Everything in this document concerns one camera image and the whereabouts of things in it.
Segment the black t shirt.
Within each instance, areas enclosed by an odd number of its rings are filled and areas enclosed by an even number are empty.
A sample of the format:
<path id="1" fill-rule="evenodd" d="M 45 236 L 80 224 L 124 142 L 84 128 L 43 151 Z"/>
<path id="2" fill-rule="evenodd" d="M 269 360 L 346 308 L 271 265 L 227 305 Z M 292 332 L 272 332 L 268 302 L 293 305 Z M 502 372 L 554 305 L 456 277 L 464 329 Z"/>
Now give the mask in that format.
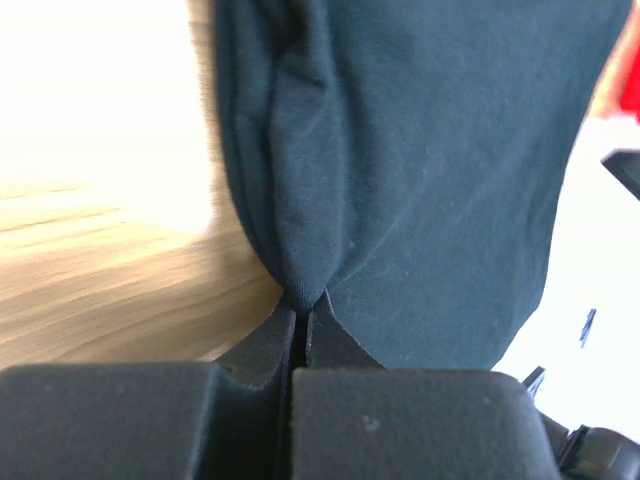
<path id="1" fill-rule="evenodd" d="M 239 219 L 386 368 L 489 369 L 538 307 L 566 165 L 628 1 L 219 1 Z"/>

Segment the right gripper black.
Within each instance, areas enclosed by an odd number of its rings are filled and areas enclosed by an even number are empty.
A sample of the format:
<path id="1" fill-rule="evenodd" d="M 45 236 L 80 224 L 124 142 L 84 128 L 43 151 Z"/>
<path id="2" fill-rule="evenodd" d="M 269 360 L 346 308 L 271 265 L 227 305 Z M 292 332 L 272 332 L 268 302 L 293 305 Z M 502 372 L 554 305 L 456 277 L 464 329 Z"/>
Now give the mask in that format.
<path id="1" fill-rule="evenodd" d="M 601 161 L 604 168 L 637 200 L 640 200 L 640 152 L 617 150 Z"/>

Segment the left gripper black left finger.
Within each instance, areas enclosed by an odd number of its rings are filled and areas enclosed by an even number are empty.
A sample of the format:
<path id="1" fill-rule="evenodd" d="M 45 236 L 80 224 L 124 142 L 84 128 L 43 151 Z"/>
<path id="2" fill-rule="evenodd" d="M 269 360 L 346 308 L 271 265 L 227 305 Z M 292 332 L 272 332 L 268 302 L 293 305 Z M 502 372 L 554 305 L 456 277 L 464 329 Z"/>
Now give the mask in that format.
<path id="1" fill-rule="evenodd" d="M 281 298 L 269 317 L 214 363 L 247 390 L 279 390 L 289 366 L 296 312 Z"/>

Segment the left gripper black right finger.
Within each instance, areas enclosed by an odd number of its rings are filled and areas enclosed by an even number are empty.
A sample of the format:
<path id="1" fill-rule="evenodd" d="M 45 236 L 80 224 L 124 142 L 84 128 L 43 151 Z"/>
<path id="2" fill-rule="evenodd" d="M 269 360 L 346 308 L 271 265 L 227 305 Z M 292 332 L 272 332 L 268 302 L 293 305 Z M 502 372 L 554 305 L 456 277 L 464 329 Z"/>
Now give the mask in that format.
<path id="1" fill-rule="evenodd" d="M 310 369 L 383 369 L 338 322 L 327 290 L 307 317 L 305 356 Z"/>

